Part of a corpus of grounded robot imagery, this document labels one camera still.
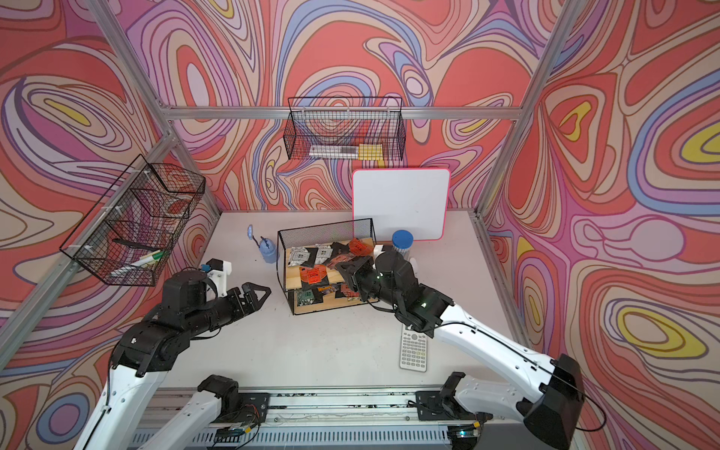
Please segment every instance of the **orange tag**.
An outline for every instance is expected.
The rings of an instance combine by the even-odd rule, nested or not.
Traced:
[[[342,255],[337,255],[335,258],[330,260],[330,263],[328,264],[328,269],[334,269],[339,263],[350,261],[353,258],[355,258],[355,255],[353,253],[343,253]]]
[[[354,238],[353,240],[351,240],[348,243],[348,247],[350,248],[350,251],[357,256],[372,255],[372,247],[368,246],[366,243],[359,240],[358,238]]]
[[[300,267],[300,279],[308,284],[319,283],[328,275],[328,269],[318,264],[314,269]]]
[[[340,288],[340,292],[345,294],[345,297],[352,298],[352,297],[360,297],[360,294],[358,292],[353,292],[350,289],[350,286],[347,284],[343,284],[343,286]]]

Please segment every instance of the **small box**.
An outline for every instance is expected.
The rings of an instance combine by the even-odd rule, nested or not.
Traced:
[[[280,230],[277,242],[283,255],[276,262],[277,276],[294,315],[362,305],[335,266],[372,255],[372,219]]]

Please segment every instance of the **white table surface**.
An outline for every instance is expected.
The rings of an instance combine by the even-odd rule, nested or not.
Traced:
[[[277,231],[350,220],[350,212],[226,212],[210,239],[203,262],[233,264],[228,286],[253,282],[272,294],[261,310],[224,327],[218,337],[193,341],[177,359],[163,387],[195,387],[211,374],[241,387],[400,386],[443,384],[453,371],[504,381],[495,372],[446,343],[428,339],[428,370],[401,369],[401,324],[392,314],[358,305],[293,316],[275,265],[267,264],[246,231],[276,240]],[[450,296],[473,317],[511,337],[467,212],[448,212],[441,240],[417,242],[418,279]]]

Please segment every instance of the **orange label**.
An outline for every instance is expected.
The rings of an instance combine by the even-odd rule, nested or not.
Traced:
[[[308,284],[319,283],[328,275],[328,269],[318,264],[314,269],[300,267],[300,279]]]
[[[357,256],[368,256],[372,255],[372,247],[368,246],[363,241],[355,238],[351,240],[348,243],[348,247],[350,248],[350,251],[356,254]]]

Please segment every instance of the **blue lid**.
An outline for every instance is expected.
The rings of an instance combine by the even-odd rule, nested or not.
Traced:
[[[406,230],[398,230],[392,234],[392,244],[405,250],[413,244],[413,234]]]

